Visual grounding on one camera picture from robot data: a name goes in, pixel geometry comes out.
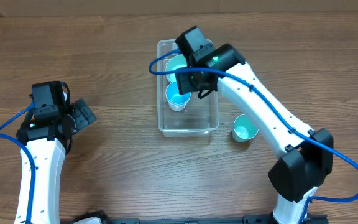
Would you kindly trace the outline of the teal green cup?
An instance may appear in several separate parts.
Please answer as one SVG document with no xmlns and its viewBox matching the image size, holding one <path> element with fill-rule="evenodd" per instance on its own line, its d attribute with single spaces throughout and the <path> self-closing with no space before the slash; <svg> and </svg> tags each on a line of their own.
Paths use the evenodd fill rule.
<svg viewBox="0 0 358 224">
<path fill-rule="evenodd" d="M 238 116 L 233 123 L 232 137 L 237 142 L 246 142 L 254 138 L 258 132 L 259 130 L 245 114 Z"/>
</svg>

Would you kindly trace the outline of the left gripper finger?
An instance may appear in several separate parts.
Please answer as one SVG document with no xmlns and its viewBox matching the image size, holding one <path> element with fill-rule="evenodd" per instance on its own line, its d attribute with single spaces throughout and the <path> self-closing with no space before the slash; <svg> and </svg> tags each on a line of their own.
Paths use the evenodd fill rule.
<svg viewBox="0 0 358 224">
<path fill-rule="evenodd" d="M 91 123 L 93 123 L 93 122 L 95 122 L 97 120 L 96 116 L 91 111 L 90 107 L 86 104 L 84 99 L 77 100 L 75 104 L 78 107 L 79 112 L 81 113 L 81 115 L 84 116 L 84 118 L 87 120 L 87 122 L 89 124 L 91 124 Z"/>
<path fill-rule="evenodd" d="M 79 132 L 89 125 L 88 120 L 76 105 L 71 105 L 71 116 L 75 120 L 75 132 Z"/>
</svg>

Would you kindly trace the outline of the light blue cup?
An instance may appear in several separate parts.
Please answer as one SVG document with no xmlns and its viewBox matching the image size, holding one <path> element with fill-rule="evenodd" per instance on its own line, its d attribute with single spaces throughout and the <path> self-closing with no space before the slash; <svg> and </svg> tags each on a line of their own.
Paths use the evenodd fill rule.
<svg viewBox="0 0 358 224">
<path fill-rule="evenodd" d="M 191 93 L 180 94 L 176 82 L 170 83 L 166 90 L 165 96 L 167 101 L 173 105 L 187 104 L 191 98 Z"/>
</svg>

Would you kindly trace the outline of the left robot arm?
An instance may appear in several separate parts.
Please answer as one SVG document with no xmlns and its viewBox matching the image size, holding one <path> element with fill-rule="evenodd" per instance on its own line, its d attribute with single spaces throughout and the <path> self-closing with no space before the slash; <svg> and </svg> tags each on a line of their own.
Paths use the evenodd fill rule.
<svg viewBox="0 0 358 224">
<path fill-rule="evenodd" d="M 66 154 L 73 145 L 73 135 L 96 117 L 84 100 L 79 99 L 71 105 L 69 121 L 74 130 L 69 138 L 33 137 L 25 135 L 13 139 L 21 148 L 22 177 L 17 206 L 17 223 L 60 223 L 60 177 Z"/>
</svg>

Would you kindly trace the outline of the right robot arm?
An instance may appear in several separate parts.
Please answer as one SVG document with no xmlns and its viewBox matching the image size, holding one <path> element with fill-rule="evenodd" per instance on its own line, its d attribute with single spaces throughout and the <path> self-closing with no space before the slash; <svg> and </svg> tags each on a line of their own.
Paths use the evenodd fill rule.
<svg viewBox="0 0 358 224">
<path fill-rule="evenodd" d="M 289 112 L 256 77 L 230 44 L 177 43 L 187 67 L 175 72 L 181 93 L 218 91 L 250 119 L 267 140 L 277 162 L 268 173 L 278 192 L 273 223 L 308 223 L 308 205 L 333 168 L 333 137 L 313 130 Z"/>
</svg>

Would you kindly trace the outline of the pink cup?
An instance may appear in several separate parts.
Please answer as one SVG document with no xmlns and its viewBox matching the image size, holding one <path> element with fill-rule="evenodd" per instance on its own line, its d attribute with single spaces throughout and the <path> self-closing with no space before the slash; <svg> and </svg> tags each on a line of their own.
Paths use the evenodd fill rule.
<svg viewBox="0 0 358 224">
<path fill-rule="evenodd" d="M 168 101 L 168 105 L 169 105 L 170 109 L 173 111 L 181 111 L 185 108 L 185 106 L 187 105 L 187 102 L 174 103 L 174 102 Z"/>
</svg>

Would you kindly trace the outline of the teal bowl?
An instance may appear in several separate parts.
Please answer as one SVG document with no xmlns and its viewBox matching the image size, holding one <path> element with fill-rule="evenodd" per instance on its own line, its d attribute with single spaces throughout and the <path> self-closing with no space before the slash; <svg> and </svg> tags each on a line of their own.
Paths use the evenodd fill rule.
<svg viewBox="0 0 358 224">
<path fill-rule="evenodd" d="M 172 71 L 172 70 L 177 70 L 179 68 L 186 68 L 186 67 L 187 67 L 186 58 L 182 54 L 180 54 L 172 57 L 167 62 L 165 66 L 165 70 Z M 176 82 L 176 76 L 174 73 L 167 74 L 166 78 L 170 83 Z"/>
</svg>

